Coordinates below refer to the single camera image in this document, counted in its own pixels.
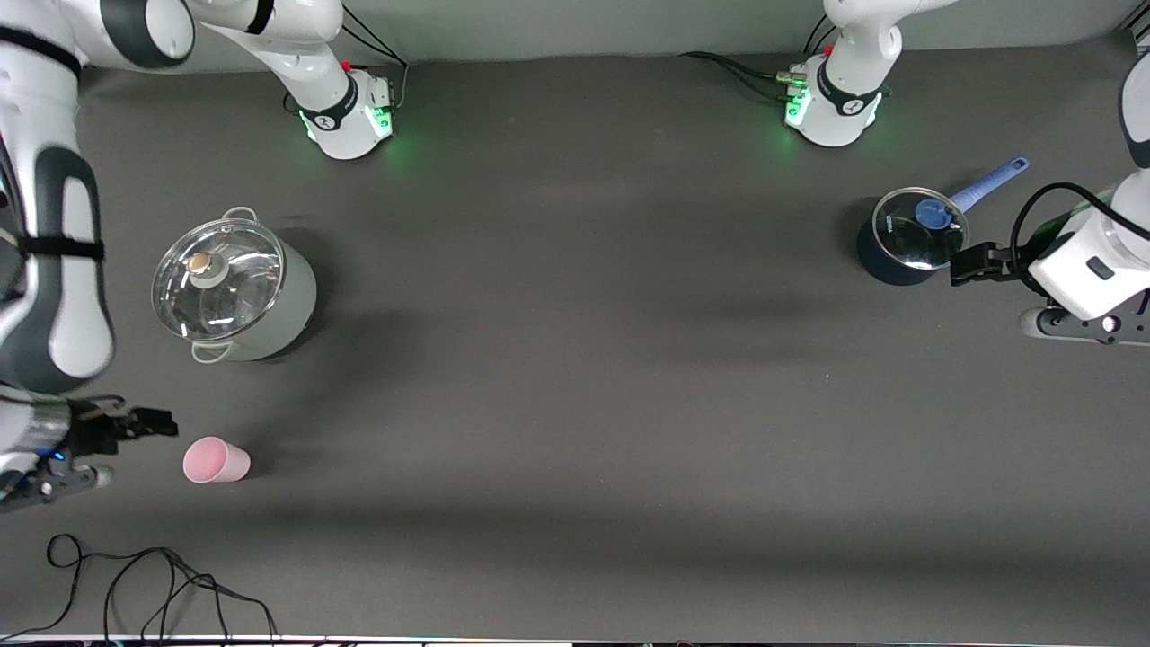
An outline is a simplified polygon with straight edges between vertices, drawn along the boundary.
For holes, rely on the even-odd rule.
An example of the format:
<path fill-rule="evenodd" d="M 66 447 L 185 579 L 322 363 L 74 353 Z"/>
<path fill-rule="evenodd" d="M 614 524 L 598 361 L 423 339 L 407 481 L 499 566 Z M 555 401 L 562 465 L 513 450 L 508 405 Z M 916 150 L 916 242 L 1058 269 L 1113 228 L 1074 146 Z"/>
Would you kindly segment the pink plastic cup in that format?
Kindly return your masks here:
<path fill-rule="evenodd" d="M 191 483 L 235 483 L 250 472 L 252 459 L 225 439 L 205 437 L 187 447 L 181 467 Z"/>

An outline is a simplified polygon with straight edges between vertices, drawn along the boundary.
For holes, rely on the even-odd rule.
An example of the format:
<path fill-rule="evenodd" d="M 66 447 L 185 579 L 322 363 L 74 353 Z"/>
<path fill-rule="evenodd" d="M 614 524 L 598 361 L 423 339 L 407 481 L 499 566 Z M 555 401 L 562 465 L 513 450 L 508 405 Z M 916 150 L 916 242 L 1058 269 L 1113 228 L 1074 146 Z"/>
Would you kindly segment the glass lid with blue knob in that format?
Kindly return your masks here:
<path fill-rule="evenodd" d="M 905 269 L 941 270 L 969 241 L 969 222 L 952 199 L 935 190 L 898 188 L 877 201 L 871 237 L 887 259 Z"/>

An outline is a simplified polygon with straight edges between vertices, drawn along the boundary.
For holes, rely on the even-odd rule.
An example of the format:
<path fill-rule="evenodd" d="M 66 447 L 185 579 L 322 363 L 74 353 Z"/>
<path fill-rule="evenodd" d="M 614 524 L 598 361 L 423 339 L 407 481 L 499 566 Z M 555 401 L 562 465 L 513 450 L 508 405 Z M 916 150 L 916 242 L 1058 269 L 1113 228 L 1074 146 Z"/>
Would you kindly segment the dark blue saucepan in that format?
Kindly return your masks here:
<path fill-rule="evenodd" d="M 1009 160 L 1007 163 L 995 168 L 992 172 L 986 174 L 982 179 L 969 184 L 969 187 L 963 188 L 950 197 L 944 195 L 944 193 L 941 193 L 941 195 L 952 199 L 967 217 L 967 211 L 973 209 L 974 205 L 977 205 L 977 202 L 983 198 L 989 197 L 991 192 L 997 188 L 1002 188 L 1003 185 L 1026 172 L 1030 167 L 1032 160 L 1028 160 L 1026 156 L 1017 156 Z M 873 237 L 871 237 L 871 217 L 868 217 L 865 224 L 860 226 L 859 234 L 857 237 L 857 254 L 859 262 L 862 263 L 862 268 L 867 271 L 867 274 L 871 274 L 872 278 L 885 284 L 892 284 L 892 286 L 913 286 L 913 284 L 921 284 L 923 282 L 928 282 L 933 275 L 938 274 L 940 271 L 908 270 L 905 269 L 905 267 L 899 265 L 899 263 L 887 259 L 885 255 L 879 251 L 877 244 L 874 241 Z"/>

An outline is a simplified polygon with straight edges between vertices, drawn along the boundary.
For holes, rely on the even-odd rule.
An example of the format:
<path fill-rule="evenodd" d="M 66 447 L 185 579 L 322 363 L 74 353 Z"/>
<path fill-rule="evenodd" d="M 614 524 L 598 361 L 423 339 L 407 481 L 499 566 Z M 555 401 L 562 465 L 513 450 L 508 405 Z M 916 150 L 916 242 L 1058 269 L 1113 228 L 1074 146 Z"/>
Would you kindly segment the grey-green cooking pot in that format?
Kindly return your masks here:
<path fill-rule="evenodd" d="M 233 217 L 251 218 L 264 226 L 250 208 L 231 208 L 220 218 Z M 267 229 L 284 247 L 284 276 L 279 292 L 264 315 L 236 336 L 217 342 L 190 342 L 183 339 L 190 344 L 190 355 L 197 363 L 212 365 L 223 361 L 247 363 L 269 359 L 296 342 L 313 318 L 317 303 L 317 282 L 309 261 L 279 234 Z"/>

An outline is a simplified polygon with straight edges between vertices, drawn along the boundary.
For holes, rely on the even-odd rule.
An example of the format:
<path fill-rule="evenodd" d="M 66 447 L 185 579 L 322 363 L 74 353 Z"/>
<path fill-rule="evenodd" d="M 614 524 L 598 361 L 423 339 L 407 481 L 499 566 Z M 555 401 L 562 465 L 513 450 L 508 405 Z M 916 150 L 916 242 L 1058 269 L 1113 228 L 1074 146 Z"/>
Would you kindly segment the dark grey table mat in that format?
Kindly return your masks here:
<path fill-rule="evenodd" d="M 1030 157 L 969 217 L 1000 242 L 1043 185 L 1120 180 L 1136 56 L 912 51 L 843 151 L 699 60 L 434 63 L 352 163 L 268 74 L 94 71 L 118 357 L 90 388 L 181 437 L 0 517 L 0 636 L 66 604 L 44 548 L 71 533 L 172 548 L 285 634 L 1150 644 L 1150 349 L 1026 337 L 1015 283 L 854 262 L 895 188 Z M 277 355 L 205 365 L 151 286 L 231 208 L 317 303 Z M 205 437 L 241 482 L 185 478 Z"/>

